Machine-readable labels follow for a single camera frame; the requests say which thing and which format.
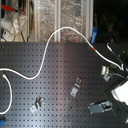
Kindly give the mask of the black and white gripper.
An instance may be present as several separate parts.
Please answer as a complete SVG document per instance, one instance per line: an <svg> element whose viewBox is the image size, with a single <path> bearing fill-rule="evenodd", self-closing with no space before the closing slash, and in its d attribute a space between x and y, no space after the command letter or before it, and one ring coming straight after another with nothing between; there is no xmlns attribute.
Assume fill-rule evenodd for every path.
<svg viewBox="0 0 128 128"><path fill-rule="evenodd" d="M112 77L107 66L102 66L101 75L106 82ZM91 114L113 110L117 116L128 115L128 72L115 71L113 75L117 76L117 81L104 92L108 101L91 103L88 106Z"/></svg>

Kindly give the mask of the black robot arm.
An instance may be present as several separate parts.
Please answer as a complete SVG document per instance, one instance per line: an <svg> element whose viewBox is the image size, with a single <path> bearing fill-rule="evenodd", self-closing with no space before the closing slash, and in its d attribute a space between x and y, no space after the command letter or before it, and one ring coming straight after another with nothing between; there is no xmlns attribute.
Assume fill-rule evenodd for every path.
<svg viewBox="0 0 128 128"><path fill-rule="evenodd" d="M117 80L105 90L106 101L93 102L88 108L91 114L112 111L116 116L128 118L128 55L114 41L110 41L107 48L118 59L120 65L103 65L101 75L106 82L114 77L117 77Z"/></svg>

